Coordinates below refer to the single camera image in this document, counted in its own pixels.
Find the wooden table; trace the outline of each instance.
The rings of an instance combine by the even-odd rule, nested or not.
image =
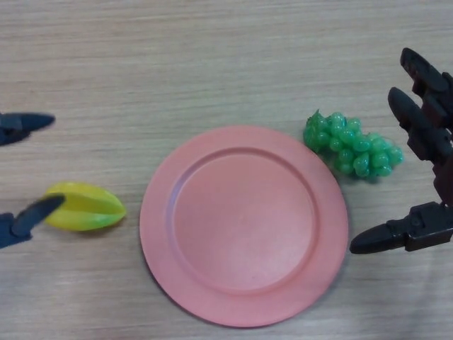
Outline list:
[[[56,181],[117,194],[121,226],[91,236],[47,225],[1,250],[0,339],[448,339],[449,244],[347,255],[306,312],[254,330],[204,324],[156,287],[138,214],[154,170],[210,128],[264,125],[300,137],[306,118],[342,111],[394,139],[406,162],[379,185],[341,180],[350,238],[437,200],[431,165],[406,146],[387,93],[406,92],[412,47],[453,72],[453,2],[390,0],[3,0],[0,109],[47,111],[55,126],[0,149],[1,210]]]

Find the grape bunch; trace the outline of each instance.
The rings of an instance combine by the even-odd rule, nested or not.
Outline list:
[[[317,110],[306,122],[304,143],[317,154],[333,152],[337,171],[362,178],[389,176],[403,161],[401,148],[378,133],[363,134],[360,119],[339,112],[325,118]]]

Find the wood grain surface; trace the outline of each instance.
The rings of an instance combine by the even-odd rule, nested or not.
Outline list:
[[[329,293],[262,329],[205,324],[169,302],[144,264],[138,214],[156,167],[210,128],[254,124],[300,138],[342,111],[399,143],[379,185],[340,180],[350,238],[437,200],[389,110],[412,47],[453,72],[451,0],[2,0],[0,110],[47,111],[55,126],[0,149],[1,211],[55,181],[88,181],[128,209],[108,232],[47,225],[0,253],[0,339],[449,339],[452,246],[347,255]]]

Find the toy fruit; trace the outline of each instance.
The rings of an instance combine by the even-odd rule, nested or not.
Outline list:
[[[378,133],[363,134],[361,127],[359,118],[339,112],[325,118],[317,110],[306,122],[304,142],[317,154],[333,152],[333,167],[342,174],[389,176],[403,161],[403,152]]]
[[[47,189],[45,197],[64,194],[66,200],[45,221],[63,230],[83,232],[114,225],[125,215],[120,200],[98,186],[79,182],[60,182]]]

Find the pink plate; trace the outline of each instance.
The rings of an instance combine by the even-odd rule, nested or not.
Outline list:
[[[328,289],[348,214],[327,166],[263,127],[197,136],[157,169],[140,238],[151,272],[182,308],[231,327],[292,317]]]

